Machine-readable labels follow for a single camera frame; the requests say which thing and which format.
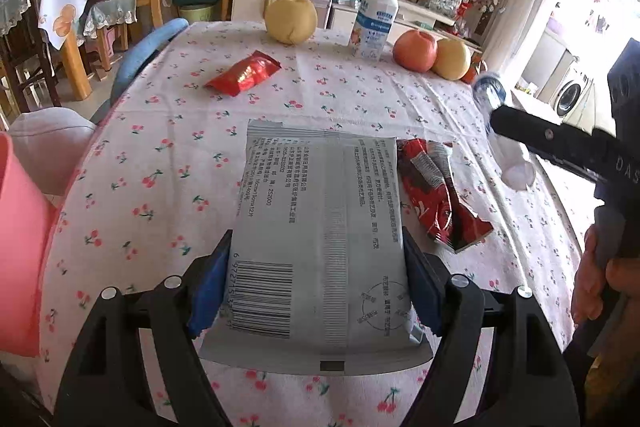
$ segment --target floral tablecloth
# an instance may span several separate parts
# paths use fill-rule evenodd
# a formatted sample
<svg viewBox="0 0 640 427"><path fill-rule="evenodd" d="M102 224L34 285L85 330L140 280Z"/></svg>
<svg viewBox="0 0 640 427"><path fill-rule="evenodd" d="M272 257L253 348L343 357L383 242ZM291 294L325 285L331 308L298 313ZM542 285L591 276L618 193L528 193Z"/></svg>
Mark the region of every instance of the floral tablecloth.
<svg viewBox="0 0 640 427"><path fill-rule="evenodd" d="M258 23L190 26L140 74L98 130L60 209L44 274L37 375L53 406L73 342L106 286L153 288L209 254L233 228L250 118L371 136L453 140L458 191L495 232L460 255L435 250L403 195L402 222L452 272L480 287L533 288L561 347L573 330L570 297L580 251L564 206L538 170L513 192L488 152L470 89L396 65L353 58L348 36L318 30L297 47L272 41ZM203 85L259 49L282 70L236 98ZM588 211L574 219L586 229ZM143 337L145 354L151 341ZM474 413L490 338L482 336L459 417ZM157 362L146 357L156 408L173 418ZM236 426L397 426L428 365L372 377L294 377L203 361Z"/></svg>

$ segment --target bottle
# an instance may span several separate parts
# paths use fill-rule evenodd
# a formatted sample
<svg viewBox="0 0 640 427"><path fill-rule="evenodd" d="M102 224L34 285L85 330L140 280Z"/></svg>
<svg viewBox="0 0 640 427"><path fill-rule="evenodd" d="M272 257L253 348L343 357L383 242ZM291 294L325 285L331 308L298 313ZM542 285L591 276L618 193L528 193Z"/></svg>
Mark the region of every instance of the bottle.
<svg viewBox="0 0 640 427"><path fill-rule="evenodd" d="M484 118L489 149L502 172L500 179L513 190L527 190L536 179L529 151L522 143L495 134L490 124L491 113L504 104L506 97L500 76L491 71L479 74L472 91L476 107Z"/></svg>
<svg viewBox="0 0 640 427"><path fill-rule="evenodd" d="M353 56L379 60L396 14L398 0L362 0L349 39Z"/></svg>

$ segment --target table cover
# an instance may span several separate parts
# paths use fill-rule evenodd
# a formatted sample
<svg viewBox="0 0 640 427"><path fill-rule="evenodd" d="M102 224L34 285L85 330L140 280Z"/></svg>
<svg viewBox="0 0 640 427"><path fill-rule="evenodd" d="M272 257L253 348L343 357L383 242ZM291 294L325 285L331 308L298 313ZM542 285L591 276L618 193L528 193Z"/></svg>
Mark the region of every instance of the table cover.
<svg viewBox="0 0 640 427"><path fill-rule="evenodd" d="M96 133L60 208L44 273L37 374L53 407L66 359L100 291L153 288L209 254L233 228L250 118L371 136L452 140L452 169L463 200L495 231L452 255L424 235L402 194L402 223L453 273L511 292L527 284L564 347L573 331L570 298L590 216L564 205L538 168L534 186L514 192L500 181L470 88L393 62L351 57L348 35L318 30L299 46L267 36L261 23L197 23L145 68ZM282 64L235 98L204 84L260 50ZM174 418L143 336L158 412ZM483 333L459 418L474 413L490 352ZM429 365L370 377L294 377L203 361L210 384L236 426L397 426Z"/></svg>

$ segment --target crumpled snack wrapper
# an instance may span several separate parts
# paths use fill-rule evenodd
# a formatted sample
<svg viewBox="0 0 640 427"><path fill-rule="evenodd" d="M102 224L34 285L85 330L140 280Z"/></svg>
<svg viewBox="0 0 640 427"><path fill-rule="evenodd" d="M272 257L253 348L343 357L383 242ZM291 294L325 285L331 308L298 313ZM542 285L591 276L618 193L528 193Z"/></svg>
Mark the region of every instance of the crumpled snack wrapper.
<svg viewBox="0 0 640 427"><path fill-rule="evenodd" d="M212 78L205 86L213 87L231 96L237 96L240 92L252 89L265 81L281 68L282 66L275 58L254 51L253 54L236 62L224 73Z"/></svg>
<svg viewBox="0 0 640 427"><path fill-rule="evenodd" d="M452 150L452 144L420 138L399 141L398 172L427 235L460 253L494 227L460 200L449 161Z"/></svg>

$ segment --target blue gripper pad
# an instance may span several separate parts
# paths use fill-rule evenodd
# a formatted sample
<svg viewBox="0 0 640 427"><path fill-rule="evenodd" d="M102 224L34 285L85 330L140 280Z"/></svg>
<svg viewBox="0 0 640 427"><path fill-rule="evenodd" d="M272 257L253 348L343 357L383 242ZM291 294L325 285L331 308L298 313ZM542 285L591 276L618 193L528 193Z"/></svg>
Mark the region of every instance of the blue gripper pad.
<svg viewBox="0 0 640 427"><path fill-rule="evenodd" d="M225 297L226 264L230 248L231 231L228 230L209 256L191 295L191 316L187 328L193 338L211 327Z"/></svg>

